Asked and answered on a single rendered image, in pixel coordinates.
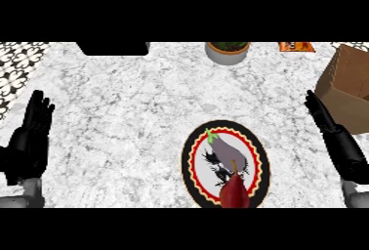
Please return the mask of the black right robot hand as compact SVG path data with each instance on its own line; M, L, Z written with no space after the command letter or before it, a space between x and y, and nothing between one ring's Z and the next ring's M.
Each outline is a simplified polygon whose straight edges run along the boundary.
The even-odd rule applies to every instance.
M369 162L358 144L344 126L336 124L329 110L311 90L307 91L304 104L323 135L327 153L341 178L360 185L369 185Z

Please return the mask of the black appliance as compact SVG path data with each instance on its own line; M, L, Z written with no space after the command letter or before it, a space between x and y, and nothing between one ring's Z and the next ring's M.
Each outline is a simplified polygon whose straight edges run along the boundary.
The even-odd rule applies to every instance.
M144 56L149 42L78 42L87 56Z

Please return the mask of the black rimmed patterned plate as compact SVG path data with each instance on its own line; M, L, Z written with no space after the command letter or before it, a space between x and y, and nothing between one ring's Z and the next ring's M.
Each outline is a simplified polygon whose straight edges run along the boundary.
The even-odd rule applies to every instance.
M270 187L270 161L256 136L239 123L228 120L214 120L202 124L189 135L183 146L181 175L192 198L202 208L218 208L220 189L233 174L205 159L205 152L211 151L206 130L233 135L240 142L248 171L237 172L237 175L248 190L249 207L256 208Z

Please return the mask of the purple eggplant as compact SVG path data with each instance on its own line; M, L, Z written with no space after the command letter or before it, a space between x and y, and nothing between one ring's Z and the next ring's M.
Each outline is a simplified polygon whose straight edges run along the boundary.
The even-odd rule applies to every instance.
M248 159L240 151L240 142L227 133L206 130L206 142L211 151L205 152L205 159L230 173L248 171Z

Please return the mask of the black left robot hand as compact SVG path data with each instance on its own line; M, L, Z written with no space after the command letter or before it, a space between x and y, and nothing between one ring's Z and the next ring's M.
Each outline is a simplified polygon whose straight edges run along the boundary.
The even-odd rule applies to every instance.
M0 146L0 173L8 186L25 179L39 178L45 170L53 110L54 104L42 92L34 90L22 126L14 130L8 144Z

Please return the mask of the orange packet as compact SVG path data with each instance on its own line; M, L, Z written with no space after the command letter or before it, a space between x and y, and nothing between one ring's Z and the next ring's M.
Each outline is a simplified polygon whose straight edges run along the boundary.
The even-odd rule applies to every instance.
M282 52L314 52L310 42L279 42L277 44Z

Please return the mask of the red pear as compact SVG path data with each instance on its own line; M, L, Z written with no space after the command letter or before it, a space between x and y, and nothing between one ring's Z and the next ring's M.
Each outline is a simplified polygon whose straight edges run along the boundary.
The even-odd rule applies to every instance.
M220 189L218 200L223 208L249 207L248 190L243 186L243 180L237 175L237 171L233 171L233 175Z

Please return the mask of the brown cardboard box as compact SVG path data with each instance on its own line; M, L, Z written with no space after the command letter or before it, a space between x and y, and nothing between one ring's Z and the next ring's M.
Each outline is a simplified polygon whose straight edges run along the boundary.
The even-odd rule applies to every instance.
M338 46L314 94L346 131L369 133L369 52Z

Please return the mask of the white pot with plant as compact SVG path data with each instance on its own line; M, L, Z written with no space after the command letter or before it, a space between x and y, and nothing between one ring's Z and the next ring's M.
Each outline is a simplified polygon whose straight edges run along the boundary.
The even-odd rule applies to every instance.
M205 43L206 56L211 59L211 61L217 64L236 65L246 58L249 45L251 43L246 43L245 47L237 51L223 51L212 45L211 42L206 42Z

